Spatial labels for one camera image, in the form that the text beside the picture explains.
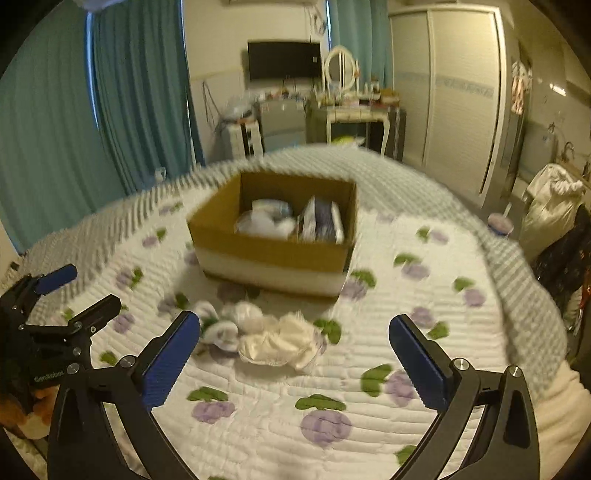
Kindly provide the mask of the white sock pair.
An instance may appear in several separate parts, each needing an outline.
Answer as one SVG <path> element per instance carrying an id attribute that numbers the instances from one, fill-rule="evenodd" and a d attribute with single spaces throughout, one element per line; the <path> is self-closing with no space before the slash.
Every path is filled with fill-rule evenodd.
<path id="1" fill-rule="evenodd" d="M 247 301 L 224 305 L 221 312 L 207 301 L 198 301 L 190 311 L 199 319 L 198 343 L 231 354 L 238 352 L 242 335 L 259 332 L 256 322 L 263 318 L 263 310 Z"/>

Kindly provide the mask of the cream cloth bundle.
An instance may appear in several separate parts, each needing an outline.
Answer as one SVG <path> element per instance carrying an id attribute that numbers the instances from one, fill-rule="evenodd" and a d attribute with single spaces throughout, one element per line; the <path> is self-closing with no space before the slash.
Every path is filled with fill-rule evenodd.
<path id="1" fill-rule="evenodd" d="M 256 326 L 259 332 L 242 335 L 238 347 L 242 361 L 253 365 L 305 371 L 327 348 L 322 331 L 301 312 L 288 312 L 280 318 L 263 315 Z"/>

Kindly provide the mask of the dark blue packaged item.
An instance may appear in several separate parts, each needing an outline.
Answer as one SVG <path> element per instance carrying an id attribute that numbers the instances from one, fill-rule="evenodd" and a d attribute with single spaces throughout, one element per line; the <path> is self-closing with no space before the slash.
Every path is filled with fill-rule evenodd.
<path id="1" fill-rule="evenodd" d="M 301 241 L 342 244 L 345 230 L 337 203 L 311 197 L 297 219 L 297 236 Z"/>

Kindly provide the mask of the large teal curtain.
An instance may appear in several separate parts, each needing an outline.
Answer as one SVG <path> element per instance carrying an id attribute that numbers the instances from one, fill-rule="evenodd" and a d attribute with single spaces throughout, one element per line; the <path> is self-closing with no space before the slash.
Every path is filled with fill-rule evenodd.
<path id="1" fill-rule="evenodd" d="M 204 162 L 180 1 L 5 1 L 1 222 L 13 246 Z"/>

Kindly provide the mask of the white floral quilted blanket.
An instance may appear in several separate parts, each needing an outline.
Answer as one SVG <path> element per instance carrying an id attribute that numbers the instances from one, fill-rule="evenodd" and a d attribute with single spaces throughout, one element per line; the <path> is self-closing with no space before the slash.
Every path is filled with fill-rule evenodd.
<path id="1" fill-rule="evenodd" d="M 155 216 L 69 305 L 52 479 L 516 479 L 538 460 L 481 231 L 363 212 L 329 276 Z"/>

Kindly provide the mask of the brown cardboard box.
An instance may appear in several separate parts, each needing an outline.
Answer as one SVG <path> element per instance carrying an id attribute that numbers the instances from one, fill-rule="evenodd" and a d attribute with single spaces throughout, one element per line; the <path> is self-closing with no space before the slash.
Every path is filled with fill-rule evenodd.
<path id="1" fill-rule="evenodd" d="M 344 241 L 253 236 L 238 219 L 256 200 L 280 200 L 301 214 L 312 198 L 334 202 Z M 208 276 L 307 297 L 338 297 L 356 244 L 356 183 L 270 171 L 231 177 L 187 218 L 197 260 Z"/>

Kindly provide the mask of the white suitcase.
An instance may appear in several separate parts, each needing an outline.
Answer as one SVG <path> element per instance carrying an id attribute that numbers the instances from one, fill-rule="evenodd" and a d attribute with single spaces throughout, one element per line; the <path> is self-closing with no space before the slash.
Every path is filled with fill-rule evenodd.
<path id="1" fill-rule="evenodd" d="M 221 129 L 222 145 L 228 159 L 247 159 L 263 155 L 263 141 L 259 122 L 225 123 Z"/>

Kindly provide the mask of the white clothes pile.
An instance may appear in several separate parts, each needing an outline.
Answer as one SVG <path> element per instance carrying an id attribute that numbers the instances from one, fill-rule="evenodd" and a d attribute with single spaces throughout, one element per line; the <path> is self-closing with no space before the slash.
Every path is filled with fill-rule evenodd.
<path id="1" fill-rule="evenodd" d="M 526 188 L 526 213 L 519 244 L 533 264 L 549 246 L 570 231 L 586 189 L 561 165 L 547 164 Z"/>

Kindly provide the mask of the grey mini fridge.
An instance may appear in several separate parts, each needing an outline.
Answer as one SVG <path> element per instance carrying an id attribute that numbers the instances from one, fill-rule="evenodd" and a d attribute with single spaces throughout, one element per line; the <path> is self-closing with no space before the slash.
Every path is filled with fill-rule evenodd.
<path id="1" fill-rule="evenodd" d="M 304 102 L 301 100 L 260 101 L 257 103 L 257 120 L 266 153 L 307 143 Z"/>

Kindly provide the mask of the cream dressing table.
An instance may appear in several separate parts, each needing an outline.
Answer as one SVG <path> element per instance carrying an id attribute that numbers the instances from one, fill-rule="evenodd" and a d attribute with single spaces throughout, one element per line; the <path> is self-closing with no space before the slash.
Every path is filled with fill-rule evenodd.
<path id="1" fill-rule="evenodd" d="M 379 152 L 384 156 L 393 127 L 391 111 L 391 108 L 375 105 L 322 105 L 317 100 L 310 100 L 305 108 L 305 138 L 308 144 L 331 144 L 332 126 L 335 124 L 365 124 L 366 139 L 369 140 L 370 125 L 381 123 L 383 135 Z"/>

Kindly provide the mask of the white oval vanity mirror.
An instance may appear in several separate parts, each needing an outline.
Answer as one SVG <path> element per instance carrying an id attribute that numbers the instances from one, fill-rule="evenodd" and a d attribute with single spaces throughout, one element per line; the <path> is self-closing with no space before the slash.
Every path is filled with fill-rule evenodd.
<path id="1" fill-rule="evenodd" d="M 345 94 L 359 91 L 360 66 L 352 52 L 335 46 L 322 64 L 322 87 L 325 92 Z"/>

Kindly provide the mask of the white sliding wardrobe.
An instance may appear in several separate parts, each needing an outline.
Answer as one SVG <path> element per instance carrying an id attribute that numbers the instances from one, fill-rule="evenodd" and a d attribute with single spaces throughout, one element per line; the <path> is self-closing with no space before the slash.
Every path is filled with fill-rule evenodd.
<path id="1" fill-rule="evenodd" d="M 389 19 L 393 86 L 406 112 L 403 162 L 481 207 L 495 189 L 509 115 L 501 12 L 429 4 Z"/>

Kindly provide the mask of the narrow teal curtain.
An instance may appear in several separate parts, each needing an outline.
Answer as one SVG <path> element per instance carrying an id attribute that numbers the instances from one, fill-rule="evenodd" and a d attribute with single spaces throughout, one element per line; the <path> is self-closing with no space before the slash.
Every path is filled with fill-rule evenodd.
<path id="1" fill-rule="evenodd" d="M 343 46 L 359 61 L 361 80 L 393 83 L 393 52 L 387 0 L 329 1 L 332 46 Z"/>

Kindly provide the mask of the black wall television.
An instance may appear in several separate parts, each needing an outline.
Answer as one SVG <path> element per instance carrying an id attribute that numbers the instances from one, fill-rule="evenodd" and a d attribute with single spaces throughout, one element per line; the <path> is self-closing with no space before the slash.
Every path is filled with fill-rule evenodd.
<path id="1" fill-rule="evenodd" d="M 247 66 L 252 81 L 318 79 L 322 51 L 318 42 L 249 41 Z"/>

